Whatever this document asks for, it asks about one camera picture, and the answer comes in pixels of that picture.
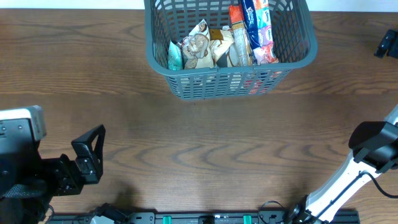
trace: blue-gray plastic basket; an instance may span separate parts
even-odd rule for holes
[[[211,29],[231,26],[228,7],[238,0],[144,0],[148,64],[184,100],[261,95],[292,69],[310,64],[318,43],[305,0],[269,0],[274,52],[281,63],[251,67],[167,68],[170,40],[181,41],[202,20]]]

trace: green tape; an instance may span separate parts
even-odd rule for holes
[[[172,217],[163,217],[163,224],[172,224]]]
[[[251,215],[243,216],[243,224],[251,224]]]

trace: wooden surface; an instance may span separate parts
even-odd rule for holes
[[[270,94],[184,102],[146,62],[143,11],[0,10],[0,108],[38,104],[44,158],[106,127],[104,176],[56,212],[104,202],[164,211],[289,206],[344,161],[362,121],[398,103],[398,60],[373,56],[398,14],[313,12],[319,52]],[[379,178],[398,193],[398,173]],[[362,223],[397,223],[398,200],[363,187],[345,208]]]

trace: teal wrapper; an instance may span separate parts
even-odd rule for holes
[[[167,55],[167,65],[170,70],[178,71],[182,70],[182,56],[181,49],[170,41],[169,53]]]

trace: wood grain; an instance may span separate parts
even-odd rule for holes
[[[145,58],[144,12],[0,10],[0,108],[38,104],[42,157],[67,154],[97,124],[107,129],[104,176],[56,212],[104,202],[164,211],[289,206],[344,161],[362,121],[398,102],[397,60],[373,56],[398,14],[313,12],[319,52],[264,96],[185,102]],[[397,193],[392,171],[379,178]],[[363,187],[346,208],[362,223],[397,223],[398,202]]]

